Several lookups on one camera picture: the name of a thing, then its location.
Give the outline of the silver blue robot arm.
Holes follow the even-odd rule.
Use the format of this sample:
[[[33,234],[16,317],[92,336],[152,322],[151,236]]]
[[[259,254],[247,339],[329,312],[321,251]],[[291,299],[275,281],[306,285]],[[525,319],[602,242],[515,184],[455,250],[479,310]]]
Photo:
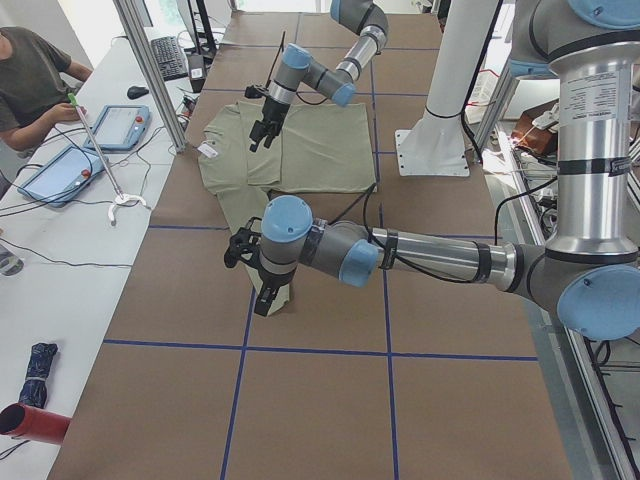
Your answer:
[[[264,85],[246,88],[247,98],[263,98],[262,117],[249,133],[249,150],[269,148],[281,133],[286,117],[302,84],[331,100],[347,106],[356,93],[356,82],[365,67],[385,48],[389,23],[384,11],[372,1],[333,1],[331,18],[356,35],[354,45],[331,68],[295,43],[283,47],[272,66],[275,74]]]
[[[520,295],[593,340],[639,327],[638,248],[624,232],[632,68],[639,57],[635,1],[519,1],[511,56],[515,76],[560,81],[555,232],[542,246],[444,236],[469,218],[464,109],[497,20],[497,1],[450,5],[422,119],[397,140],[403,185],[387,192],[427,234],[313,216],[299,197],[279,196],[251,241],[262,279],[255,310],[266,314],[299,265],[364,285],[375,269],[414,269],[457,284],[489,283]]]

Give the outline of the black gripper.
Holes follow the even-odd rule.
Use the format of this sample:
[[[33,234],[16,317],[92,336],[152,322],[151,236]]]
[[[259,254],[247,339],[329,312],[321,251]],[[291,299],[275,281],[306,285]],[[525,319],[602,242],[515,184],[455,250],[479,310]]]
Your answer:
[[[262,280],[259,296],[254,304],[254,313],[267,316],[271,308],[271,299],[277,296],[279,289],[288,285],[295,274],[296,263],[267,264],[258,262],[258,274]]]
[[[262,119],[256,120],[251,130],[251,152],[257,151],[262,138],[265,138],[264,147],[271,147],[273,140],[282,130],[289,109],[289,103],[281,103],[271,97],[265,99]]]

